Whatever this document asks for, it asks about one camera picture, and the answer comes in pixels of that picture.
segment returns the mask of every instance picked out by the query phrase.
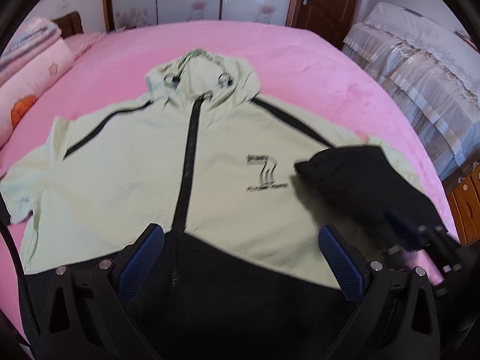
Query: pillow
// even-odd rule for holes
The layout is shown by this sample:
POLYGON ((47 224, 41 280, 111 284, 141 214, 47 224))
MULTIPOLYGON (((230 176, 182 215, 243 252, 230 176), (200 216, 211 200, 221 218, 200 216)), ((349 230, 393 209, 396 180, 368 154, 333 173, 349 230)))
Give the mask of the pillow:
POLYGON ((0 57, 0 85, 60 39, 61 33, 55 23, 40 17, 22 24, 0 57))
POLYGON ((73 64, 72 53, 59 39, 0 86, 0 147, 40 96, 73 64))
POLYGON ((103 38, 100 32, 91 32, 87 34, 76 34, 64 39, 70 49, 75 61, 85 54, 90 48, 103 38))

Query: pink bedspread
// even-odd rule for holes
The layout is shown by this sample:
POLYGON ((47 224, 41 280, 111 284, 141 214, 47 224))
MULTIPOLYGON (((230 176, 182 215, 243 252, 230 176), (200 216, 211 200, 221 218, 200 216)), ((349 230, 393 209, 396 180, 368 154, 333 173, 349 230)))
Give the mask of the pink bedspread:
MULTIPOLYGON (((1 173, 45 142, 55 116, 75 119, 136 98, 147 91, 144 77, 152 67, 198 47, 248 59, 260 78, 262 93, 304 107, 363 138, 368 134, 383 138, 416 169, 424 191, 457 237, 434 166, 393 100, 328 42, 312 32, 285 27, 199 21, 105 37, 25 115, 0 151, 1 173)), ((10 227, 17 247, 24 228, 24 224, 10 227)), ((13 263, 1 239, 0 266, 0 308, 23 332, 13 263)))

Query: lace bedspread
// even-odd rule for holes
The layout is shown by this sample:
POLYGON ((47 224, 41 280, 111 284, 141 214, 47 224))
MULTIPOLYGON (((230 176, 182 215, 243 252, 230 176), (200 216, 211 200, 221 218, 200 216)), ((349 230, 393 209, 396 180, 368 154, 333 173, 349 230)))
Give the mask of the lace bedspread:
POLYGON ((480 152, 480 104, 463 82, 427 51, 385 30, 359 23, 343 52, 395 101, 409 120, 440 179, 472 169, 480 152))
POLYGON ((480 53, 458 35, 426 17, 388 3, 378 3, 364 23, 432 54, 476 95, 478 101, 480 53))

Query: pink pillow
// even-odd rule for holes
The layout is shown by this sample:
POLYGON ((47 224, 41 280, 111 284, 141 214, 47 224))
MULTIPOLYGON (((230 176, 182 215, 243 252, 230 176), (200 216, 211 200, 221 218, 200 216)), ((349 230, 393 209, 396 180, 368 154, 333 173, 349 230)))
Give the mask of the pink pillow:
POLYGON ((0 86, 0 147, 25 113, 73 64, 73 55, 59 39, 0 86))
POLYGON ((87 34, 76 34, 64 39, 70 49, 75 61, 85 54, 90 48, 103 38, 100 32, 91 32, 87 34))

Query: folded blanket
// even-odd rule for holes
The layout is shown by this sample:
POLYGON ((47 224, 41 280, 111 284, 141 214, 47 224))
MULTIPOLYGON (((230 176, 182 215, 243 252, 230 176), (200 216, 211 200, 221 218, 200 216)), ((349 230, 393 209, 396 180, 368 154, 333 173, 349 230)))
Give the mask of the folded blanket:
POLYGON ((37 99, 73 64, 68 46, 57 39, 0 86, 0 147, 37 99))
POLYGON ((50 20, 36 17, 15 33, 0 57, 0 86, 42 51, 54 44, 62 31, 50 20))

